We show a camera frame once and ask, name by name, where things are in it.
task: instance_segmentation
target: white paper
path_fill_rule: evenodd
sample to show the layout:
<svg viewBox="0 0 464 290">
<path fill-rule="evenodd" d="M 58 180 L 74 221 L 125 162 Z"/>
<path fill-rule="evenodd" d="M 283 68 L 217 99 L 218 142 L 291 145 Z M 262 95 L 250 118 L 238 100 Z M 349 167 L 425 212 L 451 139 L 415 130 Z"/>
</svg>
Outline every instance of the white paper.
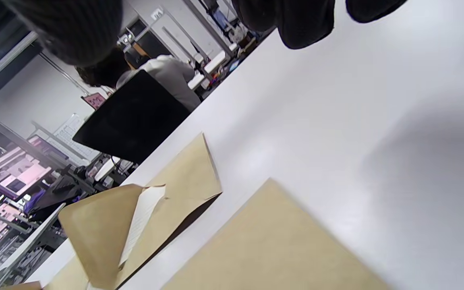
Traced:
<svg viewBox="0 0 464 290">
<path fill-rule="evenodd" d="M 123 264 L 128 259 L 130 252 L 148 224 L 153 209 L 159 200 L 164 197 L 165 192 L 165 186 L 155 186 L 149 187 L 139 196 L 119 265 Z"/>
</svg>

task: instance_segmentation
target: envelope flap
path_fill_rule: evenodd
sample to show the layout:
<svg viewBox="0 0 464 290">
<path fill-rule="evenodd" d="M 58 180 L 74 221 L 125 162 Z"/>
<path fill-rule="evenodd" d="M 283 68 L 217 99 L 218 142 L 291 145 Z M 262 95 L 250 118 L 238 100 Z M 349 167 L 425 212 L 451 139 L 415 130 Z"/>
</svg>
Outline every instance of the envelope flap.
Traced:
<svg viewBox="0 0 464 290">
<path fill-rule="evenodd" d="M 2 290 L 42 290 L 40 286 L 40 282 L 17 284 L 13 286 L 4 287 L 1 289 Z"/>
<path fill-rule="evenodd" d="M 142 187 L 125 185 L 65 207 L 59 220 L 97 288 L 113 289 L 121 252 Z"/>
<path fill-rule="evenodd" d="M 163 198 L 119 273 L 118 285 L 132 275 L 168 239 L 182 221 L 205 201 Z"/>
<path fill-rule="evenodd" d="M 208 199 L 221 193 L 203 134 L 199 134 L 150 182 L 166 184 L 166 197 Z"/>
<path fill-rule="evenodd" d="M 53 277 L 44 290 L 86 290 L 88 285 L 89 279 L 83 271 L 80 260 L 75 256 Z"/>
</svg>

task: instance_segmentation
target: whiteboard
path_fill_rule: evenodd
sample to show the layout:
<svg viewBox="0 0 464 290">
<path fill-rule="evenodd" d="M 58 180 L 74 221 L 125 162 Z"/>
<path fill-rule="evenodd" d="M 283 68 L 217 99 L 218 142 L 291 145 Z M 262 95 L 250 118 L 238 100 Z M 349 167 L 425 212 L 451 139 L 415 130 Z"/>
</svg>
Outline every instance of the whiteboard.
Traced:
<svg viewBox="0 0 464 290">
<path fill-rule="evenodd" d="M 61 125 L 55 132 L 53 132 L 53 135 L 67 144 L 71 149 L 81 154 L 85 160 L 75 155 L 73 152 L 55 141 L 53 138 L 48 138 L 48 143 L 54 147 L 57 147 L 58 150 L 69 156 L 70 161 L 77 166 L 89 165 L 89 163 L 91 163 L 99 154 L 99 151 L 73 141 L 74 135 L 76 132 L 78 132 L 82 125 L 83 119 L 77 114 L 72 114 L 72 116 L 65 123 L 63 123 L 63 125 Z"/>
</svg>

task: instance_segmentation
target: manila folder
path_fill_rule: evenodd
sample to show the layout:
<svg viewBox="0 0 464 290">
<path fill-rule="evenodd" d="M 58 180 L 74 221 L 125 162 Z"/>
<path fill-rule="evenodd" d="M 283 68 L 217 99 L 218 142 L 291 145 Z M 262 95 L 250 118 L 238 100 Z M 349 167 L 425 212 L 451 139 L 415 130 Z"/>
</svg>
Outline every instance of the manila folder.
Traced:
<svg viewBox="0 0 464 290">
<path fill-rule="evenodd" d="M 298 207 L 276 182 L 268 180 L 164 289 L 388 287 Z"/>
</svg>

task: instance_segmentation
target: person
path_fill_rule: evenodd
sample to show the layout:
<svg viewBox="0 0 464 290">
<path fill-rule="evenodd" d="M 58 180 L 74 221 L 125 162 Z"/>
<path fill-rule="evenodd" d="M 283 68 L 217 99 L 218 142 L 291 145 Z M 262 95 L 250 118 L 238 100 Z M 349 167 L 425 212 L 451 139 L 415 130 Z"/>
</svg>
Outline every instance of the person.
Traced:
<svg viewBox="0 0 464 290">
<path fill-rule="evenodd" d="M 121 31 L 123 0 L 2 0 L 38 35 L 53 55 L 74 66 L 104 59 Z M 407 0 L 346 0 L 348 14 L 367 23 L 385 17 Z M 335 0 L 232 0 L 252 31 L 278 27 L 282 42 L 297 49 L 326 37 L 334 27 Z"/>
<path fill-rule="evenodd" d="M 81 79 L 89 86 L 113 89 L 123 86 L 139 70 L 149 73 L 189 112 L 193 112 L 200 104 L 198 95 L 187 85 L 195 76 L 195 70 L 173 56 L 160 55 L 148 60 L 138 70 L 133 70 L 126 62 L 121 48 L 114 48 L 105 59 L 94 66 L 76 67 Z"/>
</svg>

